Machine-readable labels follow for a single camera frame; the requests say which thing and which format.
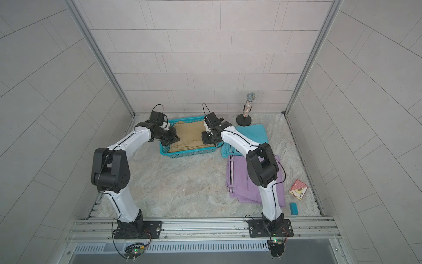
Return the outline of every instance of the teal towel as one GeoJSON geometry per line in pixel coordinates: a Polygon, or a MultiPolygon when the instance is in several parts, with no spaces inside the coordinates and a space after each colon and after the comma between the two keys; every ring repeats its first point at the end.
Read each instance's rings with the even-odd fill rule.
{"type": "MultiPolygon", "coordinates": [[[[258,142],[259,144],[268,143],[267,132],[262,124],[237,126],[236,129],[250,140],[258,142]]],[[[221,156],[223,158],[228,158],[229,155],[243,156],[230,144],[224,143],[221,147],[221,156]]]]}

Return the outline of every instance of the sparkly microphone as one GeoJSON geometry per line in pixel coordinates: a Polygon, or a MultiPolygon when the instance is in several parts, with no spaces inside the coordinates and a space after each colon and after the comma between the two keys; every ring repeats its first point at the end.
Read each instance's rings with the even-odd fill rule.
{"type": "Polygon", "coordinates": [[[236,122],[241,126],[248,126],[252,123],[252,118],[249,116],[249,112],[252,108],[252,102],[255,100],[254,93],[248,93],[246,96],[246,104],[243,107],[243,114],[238,115],[236,122]]]}

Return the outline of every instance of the wall tile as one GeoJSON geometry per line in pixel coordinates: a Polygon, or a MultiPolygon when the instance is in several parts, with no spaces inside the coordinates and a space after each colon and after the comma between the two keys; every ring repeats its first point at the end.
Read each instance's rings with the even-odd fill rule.
{"type": "Polygon", "coordinates": [[[321,176],[326,175],[332,169],[334,169],[333,163],[330,160],[330,157],[327,154],[327,151],[324,148],[321,140],[315,128],[312,124],[303,132],[303,135],[308,143],[308,147],[311,151],[312,156],[314,157],[316,166],[319,169],[321,176]]]}
{"type": "Polygon", "coordinates": [[[327,39],[342,53],[349,55],[365,28],[364,24],[343,12],[339,12],[330,28],[327,39]]]}
{"type": "Polygon", "coordinates": [[[363,157],[377,149],[379,146],[381,146],[383,143],[379,139],[378,136],[373,137],[371,140],[365,143],[360,149],[356,150],[353,155],[357,159],[357,161],[360,161],[363,157]]]}
{"type": "Polygon", "coordinates": [[[395,157],[422,143],[421,124],[363,71],[344,94],[395,157]]]}
{"type": "Polygon", "coordinates": [[[108,53],[108,57],[116,73],[160,73],[155,53],[108,53]]]}
{"type": "Polygon", "coordinates": [[[98,129],[98,124],[92,119],[92,117],[86,112],[83,111],[81,117],[96,131],[98,129]]]}
{"type": "Polygon", "coordinates": [[[264,72],[263,73],[270,73],[271,64],[273,63],[274,53],[268,53],[267,59],[265,60],[264,72]]]}
{"type": "Polygon", "coordinates": [[[380,261],[375,248],[364,248],[354,250],[354,254],[358,261],[380,261]]]}
{"type": "Polygon", "coordinates": [[[383,263],[418,263],[384,205],[359,213],[383,263]]]}
{"type": "Polygon", "coordinates": [[[169,103],[166,91],[128,91],[133,103],[169,103]]]}
{"type": "MultiPolygon", "coordinates": [[[[151,113],[152,108],[156,104],[143,104],[143,109],[145,110],[145,113],[151,113]]],[[[166,113],[183,113],[184,108],[183,104],[181,103],[172,103],[172,104],[163,104],[165,112],[166,113]]]]}
{"type": "Polygon", "coordinates": [[[195,90],[236,90],[238,73],[195,73],[193,74],[195,90]]]}
{"type": "Polygon", "coordinates": [[[332,179],[336,178],[338,176],[338,173],[335,169],[332,169],[330,172],[328,172],[326,175],[322,177],[322,180],[325,184],[327,184],[332,179]]]}
{"type": "Polygon", "coordinates": [[[221,29],[221,1],[212,2],[213,29],[221,29]]]}
{"type": "Polygon", "coordinates": [[[67,133],[94,96],[79,77],[44,111],[43,116],[67,133]]]}
{"type": "Polygon", "coordinates": [[[422,218],[422,212],[419,210],[422,203],[420,189],[384,145],[360,160],[359,164],[406,241],[410,244],[421,243],[422,238],[419,234],[422,232],[422,226],[418,221],[409,221],[422,218]]]}
{"type": "Polygon", "coordinates": [[[375,193],[365,173],[354,158],[349,147],[338,131],[324,143],[324,147],[334,164],[352,202],[375,193]]]}
{"type": "Polygon", "coordinates": [[[306,113],[306,110],[303,107],[302,103],[296,100],[293,104],[292,111],[295,113],[299,127],[302,128],[305,122],[309,119],[308,114],[306,113]]]}
{"type": "Polygon", "coordinates": [[[306,81],[319,100],[321,100],[321,98],[327,91],[328,86],[331,84],[331,79],[329,78],[329,76],[316,62],[314,62],[314,64],[312,65],[312,68],[309,71],[308,76],[306,77],[306,81]]]}
{"type": "Polygon", "coordinates": [[[175,103],[213,103],[214,91],[173,91],[175,103]]]}
{"type": "Polygon", "coordinates": [[[422,58],[383,35],[372,32],[354,62],[405,109],[422,98],[422,58]]]}
{"type": "Polygon", "coordinates": [[[290,35],[287,53],[310,53],[319,31],[294,30],[290,35]]]}
{"type": "Polygon", "coordinates": [[[33,237],[26,249],[23,251],[21,258],[18,261],[18,264],[44,264],[47,261],[51,252],[53,251],[53,248],[56,243],[57,240],[54,239],[33,237]]]}
{"type": "Polygon", "coordinates": [[[61,131],[57,126],[55,126],[53,123],[51,123],[43,115],[40,115],[37,118],[37,120],[35,120],[35,122],[37,122],[37,124],[42,126],[45,130],[50,132],[57,139],[62,140],[65,137],[65,133],[63,131],[61,131]]]}
{"type": "Polygon", "coordinates": [[[56,199],[58,191],[32,181],[0,223],[0,232],[8,239],[0,240],[2,261],[16,263],[38,226],[56,199]]]}
{"type": "Polygon", "coordinates": [[[406,170],[416,185],[422,189],[422,145],[417,146],[406,154],[397,158],[397,161],[406,170]]]}
{"type": "Polygon", "coordinates": [[[52,103],[90,65],[79,46],[74,45],[31,74],[27,81],[52,103]]]}
{"type": "Polygon", "coordinates": [[[222,53],[220,62],[222,73],[262,73],[265,53],[222,53]]]}
{"type": "Polygon", "coordinates": [[[26,81],[0,98],[0,155],[49,105],[49,102],[26,81]]]}
{"type": "Polygon", "coordinates": [[[91,30],[91,33],[102,52],[117,52],[107,30],[91,30]]]}
{"type": "Polygon", "coordinates": [[[333,122],[312,90],[306,97],[303,107],[311,119],[316,132],[321,137],[333,122]]]}
{"type": "Polygon", "coordinates": [[[301,73],[307,59],[307,53],[274,54],[270,73],[301,73]]]}
{"type": "MultiPolygon", "coordinates": [[[[256,90],[255,91],[251,91],[251,90],[220,91],[220,103],[242,103],[244,105],[246,95],[250,92],[254,92],[256,95],[258,94],[258,91],[256,90]]],[[[261,98],[259,98],[259,96],[257,96],[257,98],[255,99],[256,102],[260,102],[260,100],[261,98]]]]}
{"type": "Polygon", "coordinates": [[[406,35],[406,37],[400,42],[400,45],[409,49],[413,44],[422,36],[422,20],[412,28],[412,30],[406,35]]]}
{"type": "Polygon", "coordinates": [[[184,73],[145,73],[150,90],[189,90],[184,73]]]}
{"type": "Polygon", "coordinates": [[[108,30],[117,52],[171,52],[166,30],[108,30]]]}
{"type": "Polygon", "coordinates": [[[61,52],[41,23],[3,37],[0,39],[0,81],[14,87],[61,52]]]}
{"type": "Polygon", "coordinates": [[[118,97],[114,88],[108,83],[89,103],[85,111],[100,125],[118,97]]]}
{"type": "Polygon", "coordinates": [[[344,188],[339,177],[327,183],[327,190],[330,193],[335,210],[341,220],[341,224],[347,234],[353,249],[372,248],[373,244],[369,238],[359,215],[353,207],[350,198],[345,195],[344,188]]]}
{"type": "Polygon", "coordinates": [[[78,118],[41,170],[66,182],[95,130],[82,118],[78,118]]]}
{"type": "Polygon", "coordinates": [[[378,194],[376,193],[371,194],[370,196],[360,199],[359,201],[356,201],[353,203],[357,212],[365,211],[367,209],[370,209],[372,207],[375,207],[381,204],[382,204],[382,201],[379,198],[378,194]]]}
{"type": "Polygon", "coordinates": [[[93,29],[146,29],[138,1],[81,0],[81,4],[93,29]]]}
{"type": "Polygon", "coordinates": [[[0,9],[0,16],[16,31],[66,8],[54,0],[5,0],[0,9]]]}
{"type": "Polygon", "coordinates": [[[91,164],[81,158],[57,196],[42,224],[64,229],[91,178],[91,164]]]}
{"type": "Polygon", "coordinates": [[[359,72],[359,68],[327,40],[316,61],[342,92],[359,72]]]}
{"type": "Polygon", "coordinates": [[[172,52],[230,52],[228,30],[169,30],[172,52]]]}
{"type": "Polygon", "coordinates": [[[300,152],[302,154],[302,159],[308,170],[309,177],[312,179],[313,191],[318,196],[320,201],[324,201],[330,195],[325,187],[324,181],[322,180],[321,174],[319,173],[317,164],[314,161],[314,158],[309,150],[308,144],[303,144],[300,147],[300,152]]]}
{"type": "Polygon", "coordinates": [[[400,43],[421,18],[421,9],[422,2],[418,0],[407,0],[404,3],[359,1],[351,16],[400,43]]]}
{"type": "Polygon", "coordinates": [[[70,47],[82,39],[82,34],[67,10],[48,18],[66,46],[70,47]]]}
{"type": "Polygon", "coordinates": [[[143,17],[146,22],[146,27],[148,29],[155,29],[154,21],[152,20],[151,11],[149,10],[148,1],[139,1],[142,8],[143,17]]]}
{"type": "Polygon", "coordinates": [[[290,34],[288,30],[234,30],[231,52],[285,52],[290,34]]]}
{"type": "Polygon", "coordinates": [[[338,88],[334,88],[324,108],[352,152],[375,136],[370,126],[338,88]]]}
{"type": "Polygon", "coordinates": [[[289,2],[282,30],[320,30],[331,3],[289,2]]]}
{"type": "Polygon", "coordinates": [[[97,132],[89,142],[86,152],[94,155],[94,151],[99,147],[108,147],[108,142],[116,129],[117,123],[113,120],[110,114],[107,114],[97,129],[97,132]]]}
{"type": "Polygon", "coordinates": [[[211,1],[149,1],[155,29],[213,29],[211,1]]]}
{"type": "Polygon", "coordinates": [[[63,188],[63,185],[65,184],[64,182],[59,181],[58,179],[51,177],[50,175],[47,175],[42,171],[39,171],[37,173],[37,175],[34,178],[34,181],[42,183],[57,191],[61,191],[61,189],[63,188]]]}
{"type": "Polygon", "coordinates": [[[117,73],[115,76],[124,91],[145,90],[136,73],[117,73]]]}
{"type": "Polygon", "coordinates": [[[12,208],[59,142],[40,125],[33,123],[0,157],[0,215],[6,215],[12,208]]]}
{"type": "Polygon", "coordinates": [[[43,237],[49,239],[59,239],[63,229],[40,225],[35,232],[35,237],[43,237]]]}
{"type": "Polygon", "coordinates": [[[214,72],[212,53],[163,53],[162,56],[169,73],[214,72]]]}
{"type": "Polygon", "coordinates": [[[292,91],[271,91],[266,90],[262,96],[261,103],[288,103],[292,91]]]}
{"type": "Polygon", "coordinates": [[[416,119],[418,119],[419,117],[422,117],[422,100],[420,100],[414,106],[409,108],[408,111],[416,119]]]}
{"type": "Polygon", "coordinates": [[[63,39],[60,37],[59,33],[57,33],[56,29],[53,27],[53,25],[51,24],[51,22],[49,21],[49,19],[46,18],[46,19],[41,20],[40,22],[41,22],[41,24],[43,24],[43,26],[45,27],[45,29],[48,31],[48,33],[54,39],[54,41],[60,47],[60,49],[62,51],[65,51],[68,47],[66,46],[65,42],[63,41],[63,39]]]}
{"type": "Polygon", "coordinates": [[[221,29],[273,30],[279,5],[278,2],[222,1],[221,29]]]}
{"type": "Polygon", "coordinates": [[[247,73],[243,89],[245,90],[281,90],[287,74],[247,73]]]}

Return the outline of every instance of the blue sponge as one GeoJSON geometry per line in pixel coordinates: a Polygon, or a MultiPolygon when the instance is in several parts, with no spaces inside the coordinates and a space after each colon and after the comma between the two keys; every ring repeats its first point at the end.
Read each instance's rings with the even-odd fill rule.
{"type": "Polygon", "coordinates": [[[290,211],[292,212],[292,215],[298,215],[298,206],[296,203],[290,203],[290,211]]]}

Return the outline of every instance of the purple pants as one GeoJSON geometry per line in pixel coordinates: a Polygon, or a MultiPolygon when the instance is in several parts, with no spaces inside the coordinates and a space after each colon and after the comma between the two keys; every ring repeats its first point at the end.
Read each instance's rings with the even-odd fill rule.
{"type": "MultiPolygon", "coordinates": [[[[279,182],[284,179],[282,170],[277,173],[279,182]]],[[[237,198],[241,203],[262,204],[260,191],[248,176],[246,158],[244,156],[230,155],[227,160],[226,186],[228,187],[230,197],[237,198]]],[[[277,196],[281,207],[285,207],[283,183],[277,184],[277,196]]]]}

